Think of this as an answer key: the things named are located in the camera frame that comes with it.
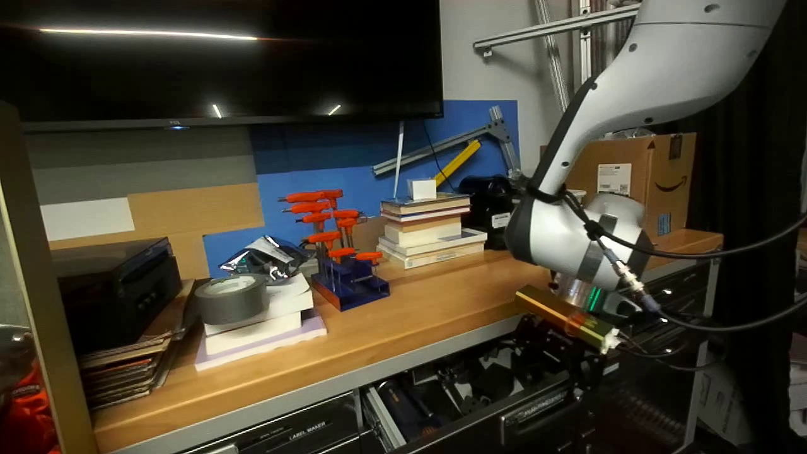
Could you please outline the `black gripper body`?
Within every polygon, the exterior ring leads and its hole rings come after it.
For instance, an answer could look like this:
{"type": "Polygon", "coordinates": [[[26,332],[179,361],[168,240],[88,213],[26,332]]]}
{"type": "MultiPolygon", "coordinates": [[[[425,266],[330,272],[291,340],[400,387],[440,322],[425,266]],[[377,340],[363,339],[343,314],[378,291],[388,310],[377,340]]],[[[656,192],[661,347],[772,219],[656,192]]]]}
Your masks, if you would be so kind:
{"type": "Polygon", "coordinates": [[[605,359],[577,339],[536,315],[517,323],[519,359],[543,375],[566,372],[575,388],[594,392],[604,382],[605,359]]]}

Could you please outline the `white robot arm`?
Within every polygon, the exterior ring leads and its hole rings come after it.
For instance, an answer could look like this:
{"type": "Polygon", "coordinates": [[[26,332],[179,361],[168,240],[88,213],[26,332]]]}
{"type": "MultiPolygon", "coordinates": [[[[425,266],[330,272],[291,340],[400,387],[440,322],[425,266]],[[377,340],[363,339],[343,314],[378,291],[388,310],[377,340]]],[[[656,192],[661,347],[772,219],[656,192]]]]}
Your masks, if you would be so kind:
{"type": "Polygon", "coordinates": [[[504,231],[508,251],[601,291],[628,291],[666,322],[642,282],[651,256],[644,208],[601,195],[581,208],[566,182],[584,149],[725,101],[764,50],[787,0],[644,0],[617,60],[569,105],[504,231]]]}

